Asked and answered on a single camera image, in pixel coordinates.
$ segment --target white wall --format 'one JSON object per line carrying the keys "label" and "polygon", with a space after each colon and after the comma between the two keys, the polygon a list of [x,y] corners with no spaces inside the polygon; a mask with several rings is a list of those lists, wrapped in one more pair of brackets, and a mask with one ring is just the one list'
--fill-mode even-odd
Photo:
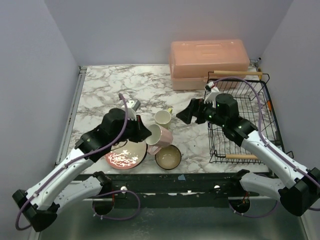
{"label": "white wall", "polygon": [[242,39],[260,57],[292,0],[45,0],[80,65],[165,64],[170,43]]}
{"label": "white wall", "polygon": [[0,30],[0,239],[23,240],[11,196],[53,168],[79,71],[43,0],[2,1]]}
{"label": "white wall", "polygon": [[[320,169],[320,1],[294,0],[262,56],[286,150]],[[320,200],[315,204],[320,208]],[[312,212],[320,239],[320,213]]]}

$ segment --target dish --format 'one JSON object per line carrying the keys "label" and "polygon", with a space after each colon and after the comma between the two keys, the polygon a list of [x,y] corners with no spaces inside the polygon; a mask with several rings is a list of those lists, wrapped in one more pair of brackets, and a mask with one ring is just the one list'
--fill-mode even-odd
{"label": "dish", "polygon": [[169,145],[161,148],[160,151],[155,155],[155,161],[160,168],[165,170],[172,170],[178,167],[181,162],[181,152],[174,146]]}
{"label": "dish", "polygon": [[146,155],[147,144],[145,141],[124,141],[112,146],[111,151],[104,157],[111,167],[126,170],[138,166]]}

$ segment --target storage box lid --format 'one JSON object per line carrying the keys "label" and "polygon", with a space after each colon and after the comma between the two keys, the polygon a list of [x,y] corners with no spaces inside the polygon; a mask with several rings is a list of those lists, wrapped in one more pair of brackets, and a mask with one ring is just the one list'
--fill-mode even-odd
{"label": "storage box lid", "polygon": [[171,44],[174,78],[202,78],[209,71],[247,71],[250,60],[239,39],[175,41]]}

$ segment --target black wire dish rack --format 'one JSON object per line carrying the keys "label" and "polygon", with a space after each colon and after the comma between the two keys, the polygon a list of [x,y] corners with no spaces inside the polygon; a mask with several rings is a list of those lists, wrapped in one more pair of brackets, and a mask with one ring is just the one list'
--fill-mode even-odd
{"label": "black wire dish rack", "polygon": [[[208,73],[207,82],[217,80],[210,78],[210,73],[211,72]],[[263,135],[282,151],[285,151],[278,121],[267,88],[267,83],[270,80],[270,76],[267,73],[264,73],[262,79],[265,79],[266,77],[266,81],[252,79],[245,80],[254,87],[260,98],[262,105],[261,128]],[[217,87],[221,93],[231,94],[234,99],[237,100],[239,115],[241,117],[258,126],[258,100],[253,90],[245,82],[231,77],[218,82]],[[263,162],[256,156],[252,155],[251,152],[228,140],[223,134],[221,127],[208,123],[208,136],[210,147],[210,163],[263,164]]]}

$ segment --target pink plastic storage box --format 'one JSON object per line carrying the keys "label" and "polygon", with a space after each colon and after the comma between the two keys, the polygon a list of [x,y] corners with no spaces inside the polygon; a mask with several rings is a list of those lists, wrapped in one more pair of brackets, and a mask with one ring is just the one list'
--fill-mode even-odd
{"label": "pink plastic storage box", "polygon": [[[174,90],[203,90],[211,71],[248,70],[250,60],[239,39],[174,41],[169,57],[172,88]],[[218,79],[225,75],[210,74]],[[234,88],[236,82],[227,85]]]}

